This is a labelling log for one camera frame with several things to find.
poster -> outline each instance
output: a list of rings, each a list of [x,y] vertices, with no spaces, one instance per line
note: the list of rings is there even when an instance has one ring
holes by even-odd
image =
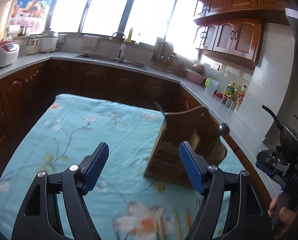
[[[17,0],[10,25],[32,26],[29,34],[40,34],[45,30],[52,0]]]

window frame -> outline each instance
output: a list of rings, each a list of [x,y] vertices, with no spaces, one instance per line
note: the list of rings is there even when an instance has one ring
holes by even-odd
[[[51,3],[51,6],[50,6],[50,16],[47,18],[46,27],[45,27],[46,30],[49,30],[50,29],[50,24],[51,24],[51,20],[52,20],[52,16],[53,16],[53,11],[54,11],[54,8],[55,8],[55,6],[57,4],[57,1],[58,0],[53,0],[52,3]],[[121,17],[121,20],[120,20],[119,27],[118,27],[118,30],[117,31],[121,31],[121,32],[124,32],[125,31],[126,24],[127,24],[127,21],[128,21],[128,18],[129,18],[130,12],[131,12],[131,8],[133,6],[134,1],[135,0],[127,0],[126,6],[124,8],[124,11],[123,11],[123,14],[122,14],[122,17]],[[171,14],[170,14],[170,19],[167,22],[167,28],[166,28],[166,31],[165,31],[165,34],[164,34],[164,39],[166,38],[166,35],[167,35],[167,32],[168,32],[168,28],[169,28],[169,24],[170,24],[170,21],[172,19],[172,16],[173,16],[173,13],[174,13],[175,6],[177,4],[177,1],[178,0],[174,0],[173,8],[172,8],[172,11],[171,11]],[[87,0],[86,5],[85,5],[85,8],[83,10],[83,14],[82,14],[82,17],[81,17],[81,21],[80,21],[80,24],[79,24],[78,31],[75,32],[75,33],[68,33],[68,34],[76,34],[76,35],[86,35],[86,34],[88,34],[88,35],[91,35],[91,36],[108,38],[109,36],[107,36],[107,35],[91,34],[91,33],[83,33],[82,32],[83,25],[84,25],[84,22],[85,22],[85,19],[86,19],[86,15],[87,15],[87,12],[88,12],[90,3],[91,3],[91,0]],[[121,33],[118,33],[115,38],[118,39],[118,40],[122,40],[122,34]],[[149,44],[146,44],[146,43],[141,43],[141,44],[144,45],[144,46],[146,46],[146,47],[147,46],[148,47],[154,47],[154,46],[149,45]]]

yellow bottle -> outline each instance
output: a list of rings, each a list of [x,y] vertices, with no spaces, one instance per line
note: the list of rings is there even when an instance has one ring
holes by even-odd
[[[131,42],[131,36],[132,36],[132,32],[133,32],[133,28],[131,27],[129,34],[128,34],[128,38],[127,38],[127,42]]]

window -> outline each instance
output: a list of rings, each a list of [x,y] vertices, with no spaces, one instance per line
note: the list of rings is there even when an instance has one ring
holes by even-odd
[[[198,51],[193,48],[193,41],[198,26],[192,21],[196,0],[178,0],[175,6],[166,41],[174,45],[174,53],[194,59]]]
[[[83,33],[111,36],[118,30],[127,0],[92,0]]]
[[[175,0],[135,0],[125,28],[127,36],[133,28],[132,39],[155,45],[156,38],[164,38]]]
[[[57,0],[50,28],[56,32],[78,32],[87,0]]]

red and white rice cooker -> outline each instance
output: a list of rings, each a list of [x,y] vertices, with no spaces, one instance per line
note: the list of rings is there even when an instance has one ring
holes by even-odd
[[[14,63],[19,54],[19,45],[14,41],[0,42],[0,67]]]

